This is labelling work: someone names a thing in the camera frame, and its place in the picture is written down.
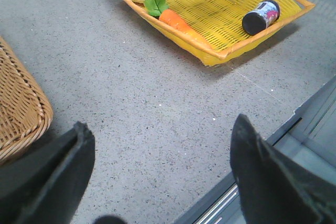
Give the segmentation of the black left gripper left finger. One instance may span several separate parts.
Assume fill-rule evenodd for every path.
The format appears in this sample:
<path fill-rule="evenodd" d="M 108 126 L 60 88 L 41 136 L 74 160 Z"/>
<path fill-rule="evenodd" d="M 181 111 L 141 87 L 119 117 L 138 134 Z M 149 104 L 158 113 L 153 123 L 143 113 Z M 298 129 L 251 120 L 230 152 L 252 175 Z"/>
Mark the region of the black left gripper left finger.
<path fill-rule="evenodd" d="M 1 167 L 1 223 L 70 223 L 95 163 L 86 124 Z"/>

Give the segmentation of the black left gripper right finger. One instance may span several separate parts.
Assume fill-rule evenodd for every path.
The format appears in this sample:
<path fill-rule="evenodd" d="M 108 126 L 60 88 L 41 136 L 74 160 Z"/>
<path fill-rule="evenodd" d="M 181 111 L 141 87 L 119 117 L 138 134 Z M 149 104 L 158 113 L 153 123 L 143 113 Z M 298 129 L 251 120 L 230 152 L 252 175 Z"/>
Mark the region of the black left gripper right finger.
<path fill-rule="evenodd" d="M 230 166 L 246 223 L 335 223 L 335 185 L 267 143 L 240 114 Z"/>

